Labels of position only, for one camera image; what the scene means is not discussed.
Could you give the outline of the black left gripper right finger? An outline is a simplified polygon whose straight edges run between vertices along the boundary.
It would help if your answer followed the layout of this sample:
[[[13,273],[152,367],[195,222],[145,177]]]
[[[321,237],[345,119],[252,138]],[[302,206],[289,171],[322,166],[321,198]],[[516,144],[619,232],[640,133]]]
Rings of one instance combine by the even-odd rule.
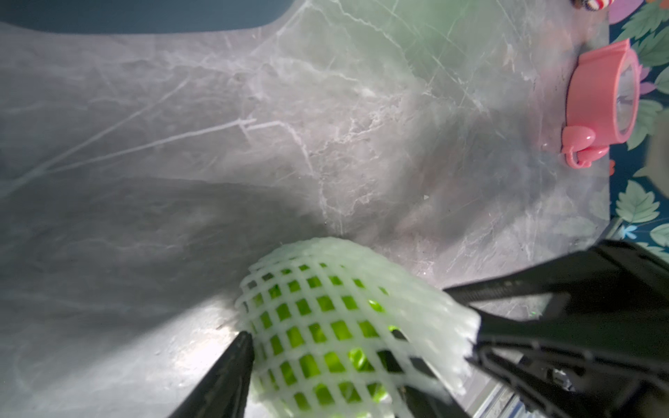
[[[399,390],[415,418],[469,418],[455,401],[443,402],[409,386],[400,387]]]

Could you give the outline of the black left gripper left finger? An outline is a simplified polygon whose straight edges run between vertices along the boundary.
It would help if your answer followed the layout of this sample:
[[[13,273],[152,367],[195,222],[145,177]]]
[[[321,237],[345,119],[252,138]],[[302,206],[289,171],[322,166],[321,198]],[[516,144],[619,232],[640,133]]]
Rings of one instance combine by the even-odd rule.
[[[242,418],[253,365],[252,334],[239,332],[169,418]]]

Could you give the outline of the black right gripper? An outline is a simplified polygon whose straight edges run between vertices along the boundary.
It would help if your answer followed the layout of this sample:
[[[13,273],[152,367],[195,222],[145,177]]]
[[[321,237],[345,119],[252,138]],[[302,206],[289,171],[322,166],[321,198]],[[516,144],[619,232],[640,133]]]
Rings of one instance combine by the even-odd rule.
[[[554,293],[546,317],[483,313],[469,362],[547,417],[668,415],[668,264],[602,241],[443,291],[460,304]]]

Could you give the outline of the green custard apple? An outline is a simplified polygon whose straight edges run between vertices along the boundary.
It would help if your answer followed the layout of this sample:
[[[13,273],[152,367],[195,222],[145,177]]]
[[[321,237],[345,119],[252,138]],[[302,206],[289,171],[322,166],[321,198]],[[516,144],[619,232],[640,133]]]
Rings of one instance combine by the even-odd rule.
[[[254,385],[275,417],[392,417],[393,378],[385,285],[332,262],[291,261],[252,272],[242,322],[253,336]]]

